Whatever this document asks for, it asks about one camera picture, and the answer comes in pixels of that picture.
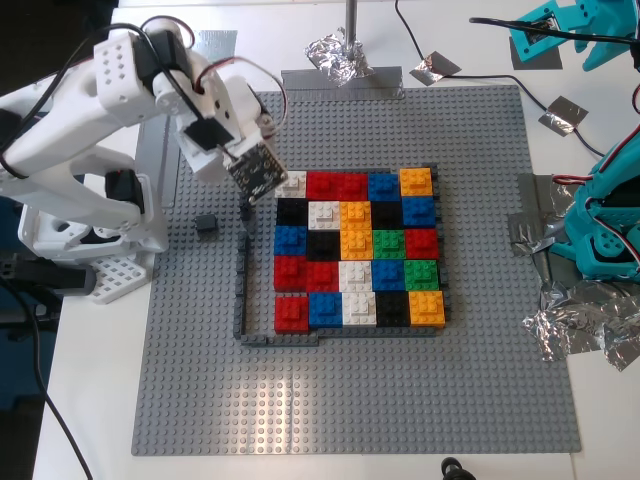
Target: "red lego brick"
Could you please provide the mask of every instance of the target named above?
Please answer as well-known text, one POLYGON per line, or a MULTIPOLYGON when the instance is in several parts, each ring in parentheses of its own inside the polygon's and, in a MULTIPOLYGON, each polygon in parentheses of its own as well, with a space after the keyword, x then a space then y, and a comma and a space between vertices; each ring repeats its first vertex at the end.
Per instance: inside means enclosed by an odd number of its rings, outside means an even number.
POLYGON ((369 199, 369 176, 366 173, 341 173, 338 175, 338 200, 341 202, 366 202, 369 199))
POLYGON ((339 173, 308 172, 307 199, 308 200, 338 200, 339 173))
POLYGON ((307 262, 307 292, 339 292, 338 262, 307 262))
POLYGON ((407 259, 438 260, 438 233, 435 228, 416 228, 404 231, 407 259))
POLYGON ((304 292, 307 286, 307 259, 276 255, 273 288, 276 292, 304 292))
POLYGON ((278 335, 309 333, 309 299, 276 297, 274 330, 278 335))

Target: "metal pole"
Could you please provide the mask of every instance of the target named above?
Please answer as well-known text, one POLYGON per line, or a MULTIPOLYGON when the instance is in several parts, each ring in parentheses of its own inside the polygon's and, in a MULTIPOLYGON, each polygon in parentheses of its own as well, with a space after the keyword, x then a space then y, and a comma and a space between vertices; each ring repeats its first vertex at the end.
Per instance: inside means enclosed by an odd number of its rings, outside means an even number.
POLYGON ((347 19, 345 22, 345 47, 349 56, 353 54, 356 42, 356 20, 358 16, 358 0, 346 0, 347 19))

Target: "black cable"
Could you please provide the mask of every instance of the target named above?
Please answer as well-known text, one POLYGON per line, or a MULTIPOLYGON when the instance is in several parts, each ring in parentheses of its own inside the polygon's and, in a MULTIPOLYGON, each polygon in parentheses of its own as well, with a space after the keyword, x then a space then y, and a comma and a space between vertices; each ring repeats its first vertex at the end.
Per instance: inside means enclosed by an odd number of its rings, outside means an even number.
POLYGON ((33 120, 33 117, 35 117, 37 115, 37 113, 42 109, 44 104, 47 103, 49 98, 51 98, 51 95, 53 95, 53 92, 56 90, 56 88, 58 88, 58 85, 60 85, 60 82, 64 78, 64 76, 67 73, 67 71, 69 70, 69 68, 71 68, 71 65, 75 61, 75 59, 78 56, 78 54, 80 53, 80 51, 82 51, 82 49, 89 43, 89 41, 93 40, 96 36, 100 36, 100 35, 102 35, 104 33, 110 32, 111 30, 131 30, 132 32, 137 33, 138 36, 142 39, 144 45, 147 47, 147 49, 149 50, 149 52, 153 56, 153 59, 155 60, 155 62, 158 65, 158 67, 160 67, 160 70, 162 71, 162 73, 164 73, 165 76, 167 77, 167 79, 169 80, 169 83, 171 83, 171 85, 176 90, 176 92, 178 92, 178 94, 180 95, 180 97, 182 98, 184 103, 187 105, 187 107, 189 107, 189 110, 191 110, 191 112, 193 112, 193 114, 196 116, 196 118, 198 120, 204 121, 204 117, 202 116, 202 113, 200 113, 198 108, 191 101, 189 96, 182 89, 182 87, 180 86, 178 81, 175 79, 175 77, 171 74, 169 69, 165 65, 162 64, 162 61, 160 60, 160 56, 158 55, 157 50, 153 46, 153 43, 151 42, 151 39, 144 32, 144 30, 142 30, 141 28, 139 28, 139 27, 137 27, 137 26, 135 26, 135 25, 133 25, 131 23, 114 23, 112 25, 107 25, 105 27, 102 27, 102 28, 94 31, 94 32, 91 32, 91 34, 89 36, 87 36, 80 43, 78 48, 75 49, 75 51, 71 54, 69 59, 65 62, 64 66, 62 67, 62 69, 56 74, 55 78, 53 79, 53 81, 51 82, 49 87, 45 90, 45 92, 42 94, 40 99, 36 102, 36 104, 29 111, 29 113, 27 113, 27 115, 22 119, 22 121, 20 122, 18 127, 15 129, 15 131, 2 144, 2 147, 0 147, 0 165, 2 165, 2 167, 9 174, 11 174, 14 177, 19 178, 21 180, 24 180, 24 179, 28 178, 28 177, 26 177, 24 175, 19 174, 18 172, 13 170, 9 165, 7 165, 3 154, 11 146, 11 144, 20 136, 20 134, 24 131, 24 129, 26 128, 28 123, 31 120, 33 120))
MULTIPOLYGON (((486 78, 510 78, 520 86, 522 91, 526 93, 531 100, 533 100, 533 103, 535 103, 538 107, 540 107, 541 110, 545 112, 547 111, 547 107, 545 107, 540 100, 538 100, 536 97, 533 96, 533 94, 529 91, 527 87, 524 86, 524 84, 520 81, 520 79, 518 79, 517 77, 514 77, 513 75, 447 75, 446 78, 459 78, 459 79, 472 79, 472 80, 486 79, 486 78)), ((573 129, 573 133, 576 134, 576 137, 578 137, 578 140, 580 140, 580 143, 582 143, 588 150, 590 150, 591 152, 595 153, 600 157, 604 157, 604 153, 599 152, 598 150, 593 148, 591 145, 589 145, 589 143, 587 143, 587 141, 578 131, 577 127, 573 129)))
POLYGON ((84 473, 87 476, 87 479, 93 480, 93 475, 91 475, 91 470, 89 470, 89 466, 87 465, 86 460, 82 456, 82 452, 80 451, 78 444, 73 438, 73 435, 69 430, 69 427, 67 427, 67 424, 64 422, 62 415, 60 415, 60 412, 54 405, 53 400, 51 400, 51 397, 47 393, 47 387, 44 384, 44 379, 42 378, 42 371, 40 370, 40 328, 38 327, 38 320, 33 314, 33 311, 31 310, 31 308, 29 308, 29 305, 27 305, 27 302, 24 301, 20 293, 13 287, 13 285, 7 282, 2 276, 0 276, 0 287, 4 288, 9 294, 11 294, 11 296, 16 300, 16 302, 18 302, 18 304, 20 305, 20 308, 24 313, 25 321, 31 323, 31 328, 33 330, 33 371, 36 376, 36 383, 38 384, 38 389, 40 390, 40 393, 44 397, 45 403, 51 409, 53 416, 56 417, 56 420, 60 424, 60 427, 64 431, 64 434, 67 436, 67 439, 69 440, 69 443, 71 444, 71 447, 73 448, 73 451, 75 452, 76 457, 78 457, 78 461, 80 462, 80 465, 82 466, 82 469, 84 470, 84 473))
MULTIPOLYGON (((411 31, 411 27, 409 27, 407 22, 402 17, 402 14, 400 13, 400 10, 398 9, 398 0, 396 0, 396 12, 397 12, 398 16, 400 17, 400 19, 402 20, 402 23, 404 23, 404 26, 406 27, 407 32, 409 32, 409 35, 411 36, 411 39, 413 40, 413 44, 415 45, 416 50, 418 51, 418 55, 420 55, 420 61, 424 60, 424 56, 422 55, 422 51, 420 50, 420 47, 418 46, 418 42, 416 42, 416 39, 413 36, 413 32, 411 31)), ((540 100, 538 100, 536 97, 534 97, 533 93, 531 93, 529 91, 529 89, 524 86, 524 84, 520 81, 519 78, 517 78, 517 77, 515 77, 513 75, 446 75, 446 78, 458 78, 458 79, 463 79, 463 80, 464 79, 482 80, 482 79, 491 79, 491 78, 509 78, 509 79, 513 80, 514 82, 516 82, 520 86, 522 91, 524 93, 526 93, 527 96, 531 100, 533 100, 533 103, 535 103, 538 107, 540 107, 545 112, 547 111, 547 107, 545 107, 544 104, 540 100)), ((580 132, 578 132, 577 128, 574 128, 573 131, 576 134, 576 137, 578 137, 578 140, 580 140, 580 143, 582 143, 588 150, 590 150, 591 152, 595 153, 596 155, 599 155, 600 157, 604 156, 603 153, 599 152, 598 150, 596 150, 595 148, 593 148, 591 145, 589 145, 587 143, 587 141, 582 137, 582 135, 580 135, 580 132)))
POLYGON ((173 17, 171 15, 155 15, 151 18, 147 18, 144 22, 142 22, 140 28, 144 30, 144 27, 146 27, 150 22, 153 22, 154 20, 170 20, 173 23, 177 23, 182 28, 184 28, 189 34, 189 37, 191 37, 191 44, 187 48, 192 48, 196 44, 196 34, 193 33, 193 29, 187 24, 187 22, 179 19, 178 17, 173 17))
POLYGON ((508 21, 498 20, 496 18, 483 18, 472 17, 469 19, 470 23, 479 23, 482 25, 493 25, 495 27, 509 28, 511 30, 518 30, 520 32, 535 33, 537 35, 544 35, 547 37, 565 38, 567 40, 582 40, 585 42, 599 42, 599 43, 618 43, 622 45, 638 45, 640 42, 634 38, 627 37, 614 37, 611 35, 592 35, 587 33, 573 33, 565 32, 563 30, 551 30, 548 28, 539 28, 534 26, 532 22, 523 22, 520 20, 508 21))
POLYGON ((396 13, 400 17, 400 20, 402 20, 402 23, 404 23, 404 26, 406 27, 407 32, 409 32, 409 36, 411 37, 411 40, 413 41, 413 44, 415 45, 416 50, 418 51, 418 55, 420 55, 420 61, 422 61, 424 60, 424 55, 422 55, 422 50, 420 50, 420 45, 418 45, 418 41, 416 40, 416 37, 413 36, 413 32, 411 31, 411 28, 409 28, 409 24, 400 13, 400 9, 398 8, 399 1, 400 0, 396 0, 396 13))

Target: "white lego brick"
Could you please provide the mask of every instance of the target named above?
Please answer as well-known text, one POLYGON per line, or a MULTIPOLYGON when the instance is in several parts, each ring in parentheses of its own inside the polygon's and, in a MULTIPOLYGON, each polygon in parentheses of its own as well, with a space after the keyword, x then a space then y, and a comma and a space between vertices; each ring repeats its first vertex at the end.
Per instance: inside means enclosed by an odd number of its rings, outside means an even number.
POLYGON ((371 262, 346 261, 338 265, 341 292, 373 291, 371 262))
POLYGON ((342 325, 345 327, 376 326, 376 295, 373 292, 342 294, 342 325))
POLYGON ((340 230, 340 202, 309 202, 309 230, 340 230))
POLYGON ((307 172, 289 172, 289 178, 275 190, 276 198, 306 198, 307 172))

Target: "blue lego brick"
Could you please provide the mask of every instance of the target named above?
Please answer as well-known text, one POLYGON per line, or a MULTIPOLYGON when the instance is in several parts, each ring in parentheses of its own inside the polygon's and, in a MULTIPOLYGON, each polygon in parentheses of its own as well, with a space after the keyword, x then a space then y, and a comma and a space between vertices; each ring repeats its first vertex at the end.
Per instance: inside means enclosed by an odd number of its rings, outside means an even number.
POLYGON ((404 261, 373 260, 371 262, 374 292, 403 292, 404 261))
POLYGON ((433 197, 404 197, 402 217, 405 227, 435 227, 436 207, 433 197))
POLYGON ((276 226, 274 255, 306 255, 307 228, 276 226))
POLYGON ((341 293, 311 293, 309 295, 309 304, 309 327, 342 327, 341 293))
POLYGON ((369 174, 370 202, 399 202, 398 175, 391 173, 369 174))

